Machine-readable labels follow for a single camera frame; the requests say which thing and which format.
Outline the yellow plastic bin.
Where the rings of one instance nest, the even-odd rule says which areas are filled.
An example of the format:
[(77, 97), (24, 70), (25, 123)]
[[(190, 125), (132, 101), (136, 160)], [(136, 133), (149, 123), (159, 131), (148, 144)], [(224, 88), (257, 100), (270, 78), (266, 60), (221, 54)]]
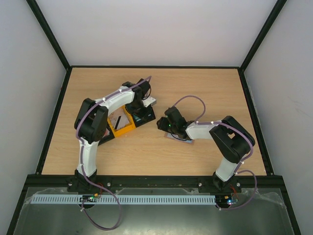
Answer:
[(136, 128), (133, 117), (128, 113), (125, 106), (112, 112), (107, 121), (108, 125), (104, 137), (113, 134), (117, 138)]

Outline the black bin with teal cards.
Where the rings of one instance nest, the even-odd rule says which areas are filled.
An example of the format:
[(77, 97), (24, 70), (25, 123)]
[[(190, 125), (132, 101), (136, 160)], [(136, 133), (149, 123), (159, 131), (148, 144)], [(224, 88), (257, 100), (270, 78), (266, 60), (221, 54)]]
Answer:
[(151, 105), (134, 109), (131, 111), (131, 116), (136, 128), (156, 119), (153, 107)]

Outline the black bin with red cards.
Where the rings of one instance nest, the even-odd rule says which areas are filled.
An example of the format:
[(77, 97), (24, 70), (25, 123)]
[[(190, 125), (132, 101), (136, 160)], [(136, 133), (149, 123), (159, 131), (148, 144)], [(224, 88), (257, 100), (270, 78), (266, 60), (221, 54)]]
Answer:
[(104, 136), (102, 137), (102, 139), (99, 141), (99, 144), (98, 145), (102, 145), (108, 141), (111, 141), (115, 138), (112, 130), (110, 128), (106, 128), (106, 132), (104, 134)]

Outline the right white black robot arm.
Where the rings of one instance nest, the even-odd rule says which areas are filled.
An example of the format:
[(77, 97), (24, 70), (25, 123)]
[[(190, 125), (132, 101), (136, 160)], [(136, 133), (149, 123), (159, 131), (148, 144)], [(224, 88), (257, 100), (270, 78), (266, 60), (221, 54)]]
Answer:
[(213, 140), (223, 158), (213, 173), (213, 186), (223, 192), (230, 187), (245, 159), (253, 154), (255, 140), (232, 116), (212, 122), (186, 121), (176, 107), (165, 111), (157, 121), (157, 128), (179, 141)]

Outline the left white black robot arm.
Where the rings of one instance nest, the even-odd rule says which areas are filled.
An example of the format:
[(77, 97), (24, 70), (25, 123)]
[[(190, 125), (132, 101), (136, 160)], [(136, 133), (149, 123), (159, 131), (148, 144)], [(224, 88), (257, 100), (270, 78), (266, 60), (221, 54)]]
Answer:
[(106, 130), (114, 130), (108, 127), (109, 115), (124, 108), (125, 113), (130, 115), (130, 125), (135, 128), (156, 118), (152, 108), (156, 99), (151, 97), (151, 78), (140, 79), (136, 84), (125, 82), (105, 97), (96, 100), (86, 98), (83, 101), (74, 123), (80, 144), (79, 163), (75, 171), (77, 178), (83, 177), (91, 184), (95, 182), (98, 145), (104, 142)]

